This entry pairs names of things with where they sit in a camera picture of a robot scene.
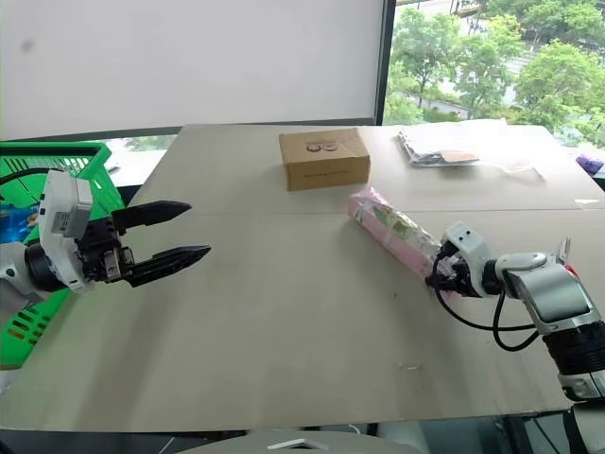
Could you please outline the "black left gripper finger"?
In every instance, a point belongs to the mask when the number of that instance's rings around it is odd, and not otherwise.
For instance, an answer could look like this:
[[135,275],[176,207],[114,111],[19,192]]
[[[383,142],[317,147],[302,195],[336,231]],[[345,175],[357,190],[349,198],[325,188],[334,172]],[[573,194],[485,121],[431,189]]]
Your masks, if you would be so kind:
[[124,279],[133,287],[165,278],[199,262],[212,250],[210,245],[182,246],[152,255],[127,267]]
[[181,201],[154,201],[113,211],[112,220],[122,236],[130,228],[167,222],[191,208],[191,204]]

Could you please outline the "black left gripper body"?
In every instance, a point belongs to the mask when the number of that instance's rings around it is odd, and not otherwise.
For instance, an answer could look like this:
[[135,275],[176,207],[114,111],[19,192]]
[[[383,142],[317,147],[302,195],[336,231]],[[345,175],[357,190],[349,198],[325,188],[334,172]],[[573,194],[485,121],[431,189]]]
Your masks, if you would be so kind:
[[126,230],[123,215],[111,215],[87,223],[82,238],[76,243],[84,277],[88,281],[112,283],[124,280],[134,284],[133,253],[121,243],[121,236]]

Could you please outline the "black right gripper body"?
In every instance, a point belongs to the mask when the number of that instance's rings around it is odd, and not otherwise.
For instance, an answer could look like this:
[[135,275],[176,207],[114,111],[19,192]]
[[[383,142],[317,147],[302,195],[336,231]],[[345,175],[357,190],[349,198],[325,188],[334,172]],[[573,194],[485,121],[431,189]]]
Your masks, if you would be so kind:
[[446,257],[443,260],[449,261],[454,258],[450,264],[451,272],[446,274],[455,278],[454,289],[438,289],[438,291],[455,292],[461,296],[482,298],[483,288],[480,284],[480,278],[483,272],[483,257],[480,254],[461,254]]

